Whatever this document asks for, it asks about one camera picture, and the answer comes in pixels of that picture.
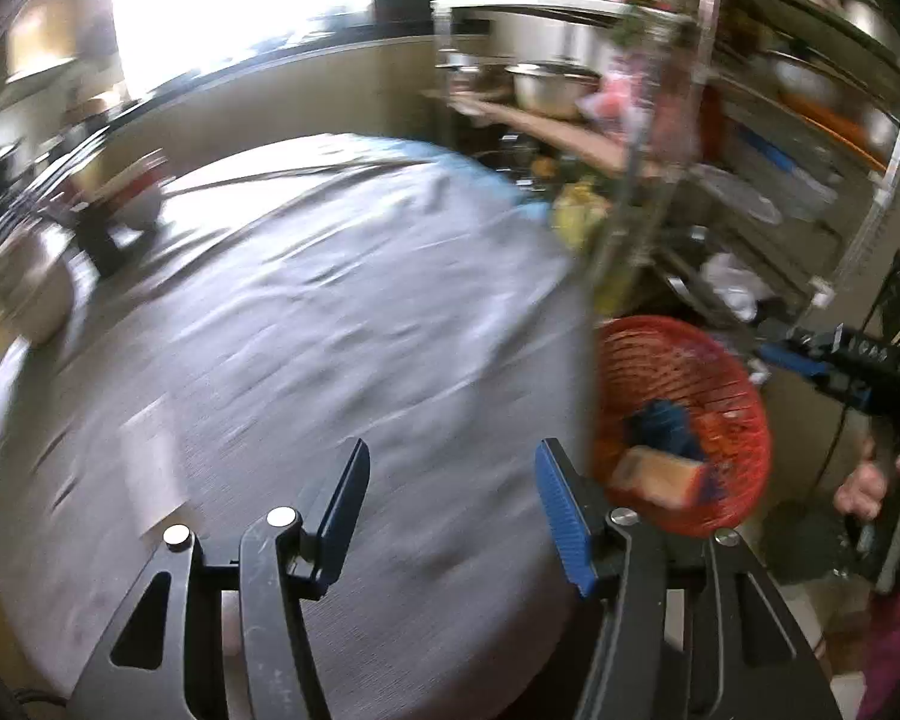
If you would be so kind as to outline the pink sleeve forearm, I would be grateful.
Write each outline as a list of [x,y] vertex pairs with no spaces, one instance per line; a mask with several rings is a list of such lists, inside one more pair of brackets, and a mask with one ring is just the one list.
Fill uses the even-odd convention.
[[865,691],[857,717],[900,718],[900,585],[871,597],[862,673]]

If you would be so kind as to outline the person right hand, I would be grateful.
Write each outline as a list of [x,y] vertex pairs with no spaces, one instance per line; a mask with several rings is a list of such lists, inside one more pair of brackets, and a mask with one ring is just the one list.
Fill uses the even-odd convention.
[[[900,472],[900,456],[896,460]],[[862,522],[870,522],[881,511],[888,494],[886,475],[875,463],[875,442],[869,437],[863,443],[862,456],[854,471],[834,494],[834,505],[842,515],[852,515]]]

